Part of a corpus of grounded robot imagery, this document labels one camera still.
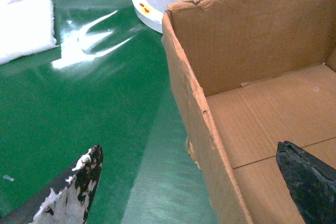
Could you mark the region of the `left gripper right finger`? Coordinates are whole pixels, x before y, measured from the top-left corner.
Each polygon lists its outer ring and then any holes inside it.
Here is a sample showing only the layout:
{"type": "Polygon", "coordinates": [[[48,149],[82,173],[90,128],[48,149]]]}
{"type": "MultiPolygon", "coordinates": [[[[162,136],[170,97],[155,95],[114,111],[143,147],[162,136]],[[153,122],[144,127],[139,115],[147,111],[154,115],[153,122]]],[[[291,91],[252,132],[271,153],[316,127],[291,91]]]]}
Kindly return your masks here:
{"type": "Polygon", "coordinates": [[[305,223],[335,223],[335,168],[292,142],[278,142],[276,162],[305,223]]]}

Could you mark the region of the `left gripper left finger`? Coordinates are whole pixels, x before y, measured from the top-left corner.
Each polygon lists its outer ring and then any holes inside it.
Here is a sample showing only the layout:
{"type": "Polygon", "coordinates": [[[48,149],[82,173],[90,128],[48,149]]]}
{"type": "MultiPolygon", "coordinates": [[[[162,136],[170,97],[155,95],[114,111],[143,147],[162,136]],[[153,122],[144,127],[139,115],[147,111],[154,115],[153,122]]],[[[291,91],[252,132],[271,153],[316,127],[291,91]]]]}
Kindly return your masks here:
{"type": "Polygon", "coordinates": [[[102,164],[102,148],[94,145],[1,223],[86,223],[102,164]]]}

